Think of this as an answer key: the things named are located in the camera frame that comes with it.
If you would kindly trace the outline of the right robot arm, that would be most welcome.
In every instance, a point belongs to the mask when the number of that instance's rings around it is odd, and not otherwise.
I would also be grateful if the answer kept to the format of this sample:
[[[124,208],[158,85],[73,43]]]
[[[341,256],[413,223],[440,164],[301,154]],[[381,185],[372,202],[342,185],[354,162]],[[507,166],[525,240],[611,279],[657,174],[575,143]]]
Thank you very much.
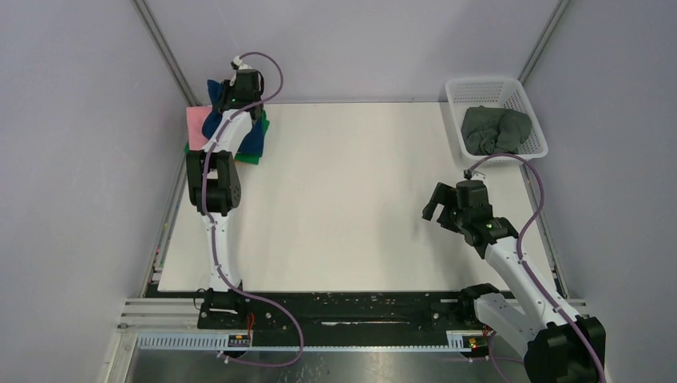
[[[493,213],[488,188],[481,180],[455,186],[439,183],[422,210],[430,221],[462,235],[465,242],[505,282],[519,306],[510,306],[491,284],[466,287],[457,308],[459,321],[497,332],[522,356],[531,382],[604,382],[606,331],[594,317],[585,317],[532,267],[520,234]]]

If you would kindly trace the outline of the blue printed t-shirt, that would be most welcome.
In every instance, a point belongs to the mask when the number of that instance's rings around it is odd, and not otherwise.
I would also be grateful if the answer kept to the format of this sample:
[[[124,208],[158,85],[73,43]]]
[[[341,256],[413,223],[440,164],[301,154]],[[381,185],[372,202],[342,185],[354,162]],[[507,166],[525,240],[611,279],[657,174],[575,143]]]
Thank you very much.
[[[212,79],[207,80],[207,87],[210,101],[212,102],[212,105],[215,105],[220,99],[225,87],[222,83]],[[221,121],[222,114],[211,111],[202,128],[204,136],[210,139],[219,127]],[[264,138],[269,125],[270,122],[267,119],[266,113],[262,112],[262,116],[255,122],[251,131],[244,137],[236,156],[238,160],[251,164],[258,163],[258,157],[263,155]]]

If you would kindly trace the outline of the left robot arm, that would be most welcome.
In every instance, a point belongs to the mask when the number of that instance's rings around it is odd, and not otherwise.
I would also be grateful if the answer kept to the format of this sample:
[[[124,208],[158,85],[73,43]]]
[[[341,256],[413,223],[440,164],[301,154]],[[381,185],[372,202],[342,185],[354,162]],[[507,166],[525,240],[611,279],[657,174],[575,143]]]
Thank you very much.
[[[243,187],[236,161],[259,163],[269,121],[264,110],[263,74],[247,65],[224,81],[208,81],[211,107],[201,124],[189,125],[186,154],[188,197],[208,236],[209,285],[200,307],[216,312],[227,327],[247,320],[242,277],[235,260],[236,210]]]

